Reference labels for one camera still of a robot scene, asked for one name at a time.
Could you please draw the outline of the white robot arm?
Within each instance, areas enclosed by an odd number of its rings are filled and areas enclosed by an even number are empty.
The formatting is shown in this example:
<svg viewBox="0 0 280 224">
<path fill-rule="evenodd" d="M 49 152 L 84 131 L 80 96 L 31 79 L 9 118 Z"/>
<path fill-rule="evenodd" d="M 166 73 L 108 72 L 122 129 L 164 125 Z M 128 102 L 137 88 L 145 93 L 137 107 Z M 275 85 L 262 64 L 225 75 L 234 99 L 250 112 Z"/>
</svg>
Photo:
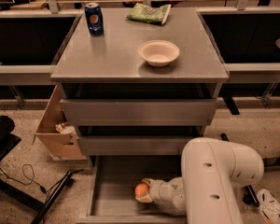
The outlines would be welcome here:
<svg viewBox="0 0 280 224">
<path fill-rule="evenodd" d="M 263 173 L 262 158 L 252 147 L 194 138 L 183 148 L 181 176 L 168 182 L 144 178 L 135 199 L 185 214 L 188 224 L 244 224 L 234 190 L 259 182 Z"/>
</svg>

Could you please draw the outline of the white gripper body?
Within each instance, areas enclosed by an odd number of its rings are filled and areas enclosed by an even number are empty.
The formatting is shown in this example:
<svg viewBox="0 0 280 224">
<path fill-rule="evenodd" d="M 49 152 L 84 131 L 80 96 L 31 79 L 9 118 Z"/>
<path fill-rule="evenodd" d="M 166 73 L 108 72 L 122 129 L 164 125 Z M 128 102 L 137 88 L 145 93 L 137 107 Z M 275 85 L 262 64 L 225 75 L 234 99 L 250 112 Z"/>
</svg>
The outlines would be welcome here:
<svg viewBox="0 0 280 224">
<path fill-rule="evenodd" d="M 152 201 L 161 207 L 173 207 L 175 187 L 172 181 L 153 179 L 150 182 L 149 195 Z"/>
</svg>

